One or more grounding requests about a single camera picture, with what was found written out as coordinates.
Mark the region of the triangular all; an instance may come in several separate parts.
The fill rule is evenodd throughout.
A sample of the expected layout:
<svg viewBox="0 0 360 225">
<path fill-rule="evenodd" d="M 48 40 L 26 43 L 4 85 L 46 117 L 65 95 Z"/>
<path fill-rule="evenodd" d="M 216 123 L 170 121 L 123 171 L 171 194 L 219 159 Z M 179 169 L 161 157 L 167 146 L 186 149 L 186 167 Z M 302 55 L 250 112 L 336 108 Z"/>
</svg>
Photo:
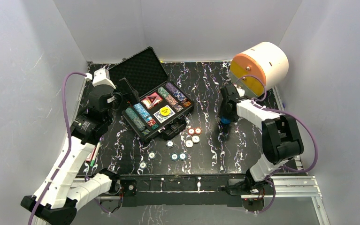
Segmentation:
<svg viewBox="0 0 360 225">
<path fill-rule="evenodd" d="M 157 105 L 162 101 L 162 98 L 159 94 L 149 95 L 146 97 L 146 99 L 149 100 L 152 105 Z"/>
</svg>

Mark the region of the blue small blind button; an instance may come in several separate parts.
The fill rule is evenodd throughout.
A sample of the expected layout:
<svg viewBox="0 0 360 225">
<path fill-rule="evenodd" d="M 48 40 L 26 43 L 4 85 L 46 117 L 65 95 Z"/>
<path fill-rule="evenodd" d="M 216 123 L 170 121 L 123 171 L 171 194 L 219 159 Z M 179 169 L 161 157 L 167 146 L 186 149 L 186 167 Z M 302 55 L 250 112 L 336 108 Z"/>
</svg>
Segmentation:
<svg viewBox="0 0 360 225">
<path fill-rule="evenodd" d="M 231 123 L 231 120 L 222 117 L 222 118 L 221 118 L 221 123 L 222 123 L 222 124 L 230 124 L 230 123 Z"/>
</svg>

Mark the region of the yellow big blind button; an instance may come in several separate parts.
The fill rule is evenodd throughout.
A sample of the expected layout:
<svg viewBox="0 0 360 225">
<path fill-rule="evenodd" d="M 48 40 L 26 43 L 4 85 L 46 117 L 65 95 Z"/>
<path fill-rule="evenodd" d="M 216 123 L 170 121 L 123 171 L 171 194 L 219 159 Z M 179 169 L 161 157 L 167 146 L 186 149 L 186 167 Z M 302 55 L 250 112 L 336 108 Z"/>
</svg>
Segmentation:
<svg viewBox="0 0 360 225">
<path fill-rule="evenodd" d="M 161 116 L 167 117 L 171 114 L 172 110 L 170 109 L 170 107 L 164 106 L 159 110 L 159 112 Z"/>
</svg>

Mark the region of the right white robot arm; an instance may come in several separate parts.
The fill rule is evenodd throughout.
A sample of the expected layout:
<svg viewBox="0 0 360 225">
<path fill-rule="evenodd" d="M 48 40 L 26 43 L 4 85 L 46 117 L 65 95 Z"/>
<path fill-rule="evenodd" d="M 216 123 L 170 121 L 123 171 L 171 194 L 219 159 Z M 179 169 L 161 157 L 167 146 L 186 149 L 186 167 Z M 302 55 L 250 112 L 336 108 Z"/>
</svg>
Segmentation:
<svg viewBox="0 0 360 225">
<path fill-rule="evenodd" d="M 292 116 L 273 112 L 252 99 L 241 97 L 234 85 L 224 86 L 220 92 L 221 123 L 230 124 L 243 118 L 262 134 L 261 157 L 246 171 L 244 180 L 229 180 L 224 191 L 230 195 L 257 194 L 281 166 L 303 153 L 297 122 Z"/>
</svg>

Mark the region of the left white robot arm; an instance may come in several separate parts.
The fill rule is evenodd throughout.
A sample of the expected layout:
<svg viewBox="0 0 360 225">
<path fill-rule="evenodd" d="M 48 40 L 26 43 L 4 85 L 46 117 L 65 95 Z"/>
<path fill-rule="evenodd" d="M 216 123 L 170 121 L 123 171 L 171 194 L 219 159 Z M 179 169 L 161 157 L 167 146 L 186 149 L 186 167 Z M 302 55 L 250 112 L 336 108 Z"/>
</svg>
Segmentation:
<svg viewBox="0 0 360 225">
<path fill-rule="evenodd" d="M 94 77 L 92 84 L 94 88 L 89 95 L 89 104 L 73 123 L 69 123 L 66 92 L 62 92 L 67 140 L 40 187 L 21 201 L 21 206 L 31 213 L 28 220 L 30 225 L 34 217 L 52 225 L 69 225 L 77 212 L 99 195 L 123 196 L 122 177 L 107 168 L 71 189 L 80 167 L 89 154 L 98 148 L 101 137 L 113 121 L 113 102 L 117 95 L 114 84 L 107 77 Z"/>
</svg>

